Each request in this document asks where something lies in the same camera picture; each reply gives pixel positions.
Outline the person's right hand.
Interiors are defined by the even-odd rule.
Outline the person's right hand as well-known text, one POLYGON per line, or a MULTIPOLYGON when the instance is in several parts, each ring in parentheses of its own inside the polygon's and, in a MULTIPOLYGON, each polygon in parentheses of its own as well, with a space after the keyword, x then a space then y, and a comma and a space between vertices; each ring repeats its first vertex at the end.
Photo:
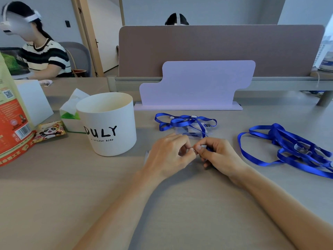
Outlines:
POLYGON ((211 148, 211 157, 201 158, 205 168, 212 165, 234 182, 240 181, 250 170, 250 166, 239 157, 226 139, 206 137, 195 145, 208 145, 211 148))

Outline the person's left hand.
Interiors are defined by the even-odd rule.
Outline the person's left hand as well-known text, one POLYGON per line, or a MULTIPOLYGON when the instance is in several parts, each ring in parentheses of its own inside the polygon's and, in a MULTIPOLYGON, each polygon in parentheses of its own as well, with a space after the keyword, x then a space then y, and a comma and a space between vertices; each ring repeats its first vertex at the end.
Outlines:
POLYGON ((139 175, 148 181, 162 182, 187 165, 180 165, 180 157, 193 149, 187 135, 170 134, 154 143, 139 175))

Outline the person's right forearm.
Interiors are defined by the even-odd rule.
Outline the person's right forearm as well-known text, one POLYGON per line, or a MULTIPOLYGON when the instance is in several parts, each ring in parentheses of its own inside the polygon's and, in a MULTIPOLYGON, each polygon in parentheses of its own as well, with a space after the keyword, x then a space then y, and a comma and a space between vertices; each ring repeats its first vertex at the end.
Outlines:
POLYGON ((246 190, 298 250, 333 250, 333 225, 248 165, 229 176, 246 190))

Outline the person's left forearm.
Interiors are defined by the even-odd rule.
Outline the person's left forearm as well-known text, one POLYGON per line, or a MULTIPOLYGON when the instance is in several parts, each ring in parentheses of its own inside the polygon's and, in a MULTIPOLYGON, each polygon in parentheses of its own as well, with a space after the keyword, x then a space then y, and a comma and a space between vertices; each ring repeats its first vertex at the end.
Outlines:
POLYGON ((73 250, 128 250, 143 210, 166 177, 140 170, 127 189, 90 227, 73 250))

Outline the clear plastic badge holder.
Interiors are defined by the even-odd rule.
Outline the clear plastic badge holder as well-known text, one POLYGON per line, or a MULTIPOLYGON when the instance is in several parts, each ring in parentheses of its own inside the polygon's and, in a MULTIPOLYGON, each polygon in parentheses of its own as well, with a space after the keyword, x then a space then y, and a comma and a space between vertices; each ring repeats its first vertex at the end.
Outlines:
POLYGON ((203 132, 200 128, 196 129, 190 126, 175 127, 176 134, 187 135, 190 139, 200 140, 208 136, 207 132, 203 132))

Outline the white bucket with black lettering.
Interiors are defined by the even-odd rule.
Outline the white bucket with black lettering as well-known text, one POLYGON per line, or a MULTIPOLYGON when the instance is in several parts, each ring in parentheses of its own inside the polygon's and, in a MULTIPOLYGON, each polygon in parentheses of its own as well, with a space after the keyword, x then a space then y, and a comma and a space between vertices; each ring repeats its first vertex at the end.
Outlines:
POLYGON ((131 95, 101 93, 76 105, 93 150, 110 157, 129 151, 136 143, 134 103, 131 95))

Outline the green and white tissue box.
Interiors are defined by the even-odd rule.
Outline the green and white tissue box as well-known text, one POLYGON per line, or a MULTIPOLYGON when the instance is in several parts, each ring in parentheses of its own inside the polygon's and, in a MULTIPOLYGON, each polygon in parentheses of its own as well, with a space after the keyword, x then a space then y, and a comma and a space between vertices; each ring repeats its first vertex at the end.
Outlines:
POLYGON ((65 129, 72 133, 86 133, 76 109, 77 103, 89 97, 87 93, 76 88, 67 102, 60 108, 60 117, 65 129))

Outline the grey desk leg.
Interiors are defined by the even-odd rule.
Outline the grey desk leg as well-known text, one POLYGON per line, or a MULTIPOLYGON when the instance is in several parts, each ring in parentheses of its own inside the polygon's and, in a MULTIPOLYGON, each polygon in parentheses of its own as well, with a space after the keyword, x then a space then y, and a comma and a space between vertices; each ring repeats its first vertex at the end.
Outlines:
POLYGON ((333 100, 333 91, 325 91, 317 102, 316 106, 327 108, 333 100))

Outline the panda print snack packet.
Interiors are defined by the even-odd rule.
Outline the panda print snack packet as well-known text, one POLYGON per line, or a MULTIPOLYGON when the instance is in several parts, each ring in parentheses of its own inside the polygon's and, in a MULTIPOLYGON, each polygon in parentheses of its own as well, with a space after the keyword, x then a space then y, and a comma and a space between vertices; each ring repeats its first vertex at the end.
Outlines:
POLYGON ((37 126, 36 135, 32 143, 39 143, 50 138, 59 137, 65 135, 63 121, 55 121, 46 124, 40 124, 37 126))

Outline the stack of boxes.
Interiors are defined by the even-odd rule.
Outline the stack of boxes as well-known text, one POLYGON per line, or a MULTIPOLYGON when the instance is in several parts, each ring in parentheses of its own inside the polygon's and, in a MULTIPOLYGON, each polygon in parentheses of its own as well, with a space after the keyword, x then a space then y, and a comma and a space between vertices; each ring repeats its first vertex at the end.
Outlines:
POLYGON ((313 67, 312 71, 324 71, 333 73, 333 36, 324 36, 313 67))

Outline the white paper box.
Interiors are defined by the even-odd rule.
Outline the white paper box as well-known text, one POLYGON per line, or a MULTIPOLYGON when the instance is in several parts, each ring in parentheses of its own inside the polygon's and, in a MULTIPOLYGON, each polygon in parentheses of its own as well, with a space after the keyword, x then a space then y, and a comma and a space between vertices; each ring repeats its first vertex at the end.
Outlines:
POLYGON ((33 126, 53 115, 53 110, 38 80, 14 80, 33 126))

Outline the large orange and green bag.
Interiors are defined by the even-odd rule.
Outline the large orange and green bag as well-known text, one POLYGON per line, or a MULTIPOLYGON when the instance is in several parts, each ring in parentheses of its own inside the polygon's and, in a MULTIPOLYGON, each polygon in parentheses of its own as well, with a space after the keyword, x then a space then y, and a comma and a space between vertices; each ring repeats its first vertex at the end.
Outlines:
POLYGON ((35 134, 18 88, 0 55, 0 167, 33 147, 35 134))

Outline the black crate with green contents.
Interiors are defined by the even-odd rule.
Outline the black crate with green contents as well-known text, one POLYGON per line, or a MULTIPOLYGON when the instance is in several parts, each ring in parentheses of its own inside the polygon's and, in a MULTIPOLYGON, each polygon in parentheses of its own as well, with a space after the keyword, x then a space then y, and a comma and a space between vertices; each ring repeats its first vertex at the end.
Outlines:
POLYGON ((27 75, 30 73, 28 65, 21 56, 19 47, 0 47, 0 53, 12 76, 27 75))

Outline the grey partition rail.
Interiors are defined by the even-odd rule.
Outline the grey partition rail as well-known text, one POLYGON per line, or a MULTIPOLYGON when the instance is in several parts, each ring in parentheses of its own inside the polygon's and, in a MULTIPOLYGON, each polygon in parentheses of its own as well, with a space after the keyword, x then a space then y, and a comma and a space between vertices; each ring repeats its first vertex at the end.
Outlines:
MULTIPOLYGON (((107 77, 111 92, 139 91, 143 83, 158 83, 161 77, 107 77)), ((315 77, 254 77, 247 88, 239 91, 333 91, 333 80, 318 82, 315 77)))

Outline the wooden door frame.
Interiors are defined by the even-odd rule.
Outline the wooden door frame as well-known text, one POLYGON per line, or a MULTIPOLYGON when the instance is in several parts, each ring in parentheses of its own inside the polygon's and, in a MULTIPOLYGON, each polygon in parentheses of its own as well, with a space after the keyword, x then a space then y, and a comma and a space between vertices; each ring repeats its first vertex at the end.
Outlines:
POLYGON ((87 0, 71 0, 83 45, 88 49, 92 63, 92 76, 104 77, 93 22, 87 0))

